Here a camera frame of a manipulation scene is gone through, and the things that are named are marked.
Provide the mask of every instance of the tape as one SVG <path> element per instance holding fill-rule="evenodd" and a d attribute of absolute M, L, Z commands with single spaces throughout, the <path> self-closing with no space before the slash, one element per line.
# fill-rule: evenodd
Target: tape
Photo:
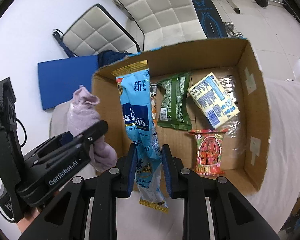
<path fill-rule="evenodd" d="M 253 74 L 249 74 L 249 70 L 246 67 L 244 69 L 244 72 L 246 74 L 246 86 L 247 86 L 247 90 L 248 90 L 248 95 L 251 94 L 254 90 L 257 89 L 257 85 L 256 82 L 254 81 L 254 76 Z"/>
<path fill-rule="evenodd" d="M 256 156 L 260 156 L 260 147 L 261 140 L 258 138 L 250 137 L 250 151 L 252 152 L 251 156 L 251 165 L 254 165 Z"/>

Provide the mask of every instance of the dumbbell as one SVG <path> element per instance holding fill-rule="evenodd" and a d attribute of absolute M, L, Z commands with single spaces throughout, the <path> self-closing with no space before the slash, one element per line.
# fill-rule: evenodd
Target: dumbbell
<path fill-rule="evenodd" d="M 275 2 L 275 3 L 280 3 L 283 5 L 283 7 L 290 13 L 290 14 L 293 14 L 293 11 L 291 9 L 291 7 L 286 3 L 285 0 L 282 0 L 282 2 L 279 2 L 279 1 L 275 1 L 275 0 L 255 0 L 256 3 L 261 6 L 261 7 L 267 7 L 268 4 L 269 4 L 269 1 L 270 2 Z"/>
<path fill-rule="evenodd" d="M 242 33 L 239 33 L 239 32 L 235 33 L 233 31 L 234 30 L 234 24 L 233 23 L 231 23 L 231 22 L 224 22 L 223 24 L 225 25 L 227 33 L 229 33 L 232 38 L 240 38 L 240 39 L 243 38 Z"/>

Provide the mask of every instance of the navy blue cloth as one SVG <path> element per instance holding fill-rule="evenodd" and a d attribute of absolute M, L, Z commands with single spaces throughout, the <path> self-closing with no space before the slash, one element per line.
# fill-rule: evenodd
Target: navy blue cloth
<path fill-rule="evenodd" d="M 110 65 L 120 59 L 123 59 L 125 56 L 132 55 L 128 52 L 117 52 L 112 50 L 105 50 L 98 54 L 98 63 L 99 67 Z"/>

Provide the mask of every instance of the yellow packaged box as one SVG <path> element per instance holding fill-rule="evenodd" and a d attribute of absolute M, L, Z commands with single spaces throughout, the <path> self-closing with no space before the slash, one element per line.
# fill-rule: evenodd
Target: yellow packaged box
<path fill-rule="evenodd" d="M 188 92 L 214 129 L 239 113 L 239 109 L 212 72 L 190 87 Z"/>

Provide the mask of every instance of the plastic wrap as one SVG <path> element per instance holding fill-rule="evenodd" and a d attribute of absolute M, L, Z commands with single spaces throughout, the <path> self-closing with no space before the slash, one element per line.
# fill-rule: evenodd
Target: plastic wrap
<path fill-rule="evenodd" d="M 232 142 L 232 154 L 241 155 L 246 150 L 245 114 L 241 83 L 238 74 L 232 67 L 221 69 L 222 71 L 215 71 L 214 73 L 232 101 L 239 108 L 240 113 L 225 122 L 218 129 L 228 129 L 224 141 Z"/>

